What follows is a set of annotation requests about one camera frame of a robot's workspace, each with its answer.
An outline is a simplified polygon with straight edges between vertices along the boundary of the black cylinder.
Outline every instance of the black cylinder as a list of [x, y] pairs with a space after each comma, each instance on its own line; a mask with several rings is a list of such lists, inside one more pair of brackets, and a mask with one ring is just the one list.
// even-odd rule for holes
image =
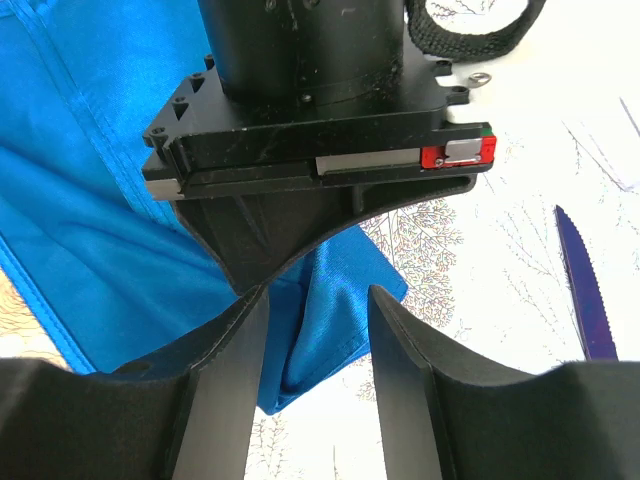
[[220, 81], [238, 101], [341, 101], [402, 61], [403, 0], [199, 3]]

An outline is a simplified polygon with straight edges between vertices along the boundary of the blue cloth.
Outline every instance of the blue cloth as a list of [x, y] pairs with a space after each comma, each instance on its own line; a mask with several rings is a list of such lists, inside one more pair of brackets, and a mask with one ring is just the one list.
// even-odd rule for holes
[[[208, 51], [196, 0], [0, 0], [0, 267], [77, 372], [110, 372], [235, 295], [170, 207], [141, 133]], [[259, 405], [368, 351], [366, 296], [406, 291], [359, 228], [270, 288]]]

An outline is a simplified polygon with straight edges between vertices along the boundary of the black 3d-printed part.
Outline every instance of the black 3d-printed part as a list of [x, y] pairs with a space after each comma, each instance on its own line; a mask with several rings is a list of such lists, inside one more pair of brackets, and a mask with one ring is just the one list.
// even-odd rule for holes
[[404, 0], [198, 3], [225, 93], [243, 103], [346, 100], [401, 61]]
[[640, 478], [640, 364], [534, 377], [449, 339], [380, 287], [369, 337], [389, 480]]
[[0, 478], [244, 476], [269, 319], [264, 288], [112, 374], [0, 361]]
[[413, 164], [332, 170], [316, 157], [419, 149], [480, 138], [488, 124], [453, 125], [464, 88], [440, 87], [451, 64], [410, 41], [374, 89], [326, 105], [236, 103], [208, 70], [186, 79], [145, 133], [148, 189], [172, 200], [183, 225], [241, 294], [269, 282], [340, 230], [393, 208], [469, 191], [491, 165], [425, 170]]

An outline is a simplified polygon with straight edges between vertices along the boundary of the purple knife blade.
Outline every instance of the purple knife blade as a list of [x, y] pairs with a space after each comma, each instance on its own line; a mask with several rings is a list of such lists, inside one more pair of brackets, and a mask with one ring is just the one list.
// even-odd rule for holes
[[587, 248], [576, 226], [557, 205], [556, 221], [585, 356], [587, 360], [617, 360], [616, 346]]

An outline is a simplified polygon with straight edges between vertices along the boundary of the black plastic mount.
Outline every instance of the black plastic mount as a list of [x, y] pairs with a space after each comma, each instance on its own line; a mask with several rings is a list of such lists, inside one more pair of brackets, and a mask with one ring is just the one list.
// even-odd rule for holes
[[254, 288], [112, 374], [0, 360], [0, 479], [243, 478], [268, 321]]
[[640, 478], [640, 364], [568, 363], [540, 376], [465, 348], [369, 292], [389, 480]]
[[[241, 480], [268, 312], [252, 289], [109, 375], [0, 360], [0, 479]], [[369, 337], [389, 480], [640, 478], [640, 364], [531, 376], [442, 335], [380, 287]]]
[[[236, 103], [211, 58], [208, 66], [178, 87], [145, 132], [154, 152], [143, 174], [238, 293], [271, 281], [348, 226], [466, 192], [491, 168], [422, 168], [420, 148], [477, 139], [490, 126], [447, 122], [447, 107], [467, 103], [469, 92], [440, 87], [435, 77], [450, 74], [451, 64], [425, 60], [408, 39], [402, 63], [378, 87], [323, 105]], [[345, 161], [318, 172], [318, 158], [371, 152], [388, 152], [389, 164]], [[398, 152], [415, 152], [415, 161], [394, 163]]]

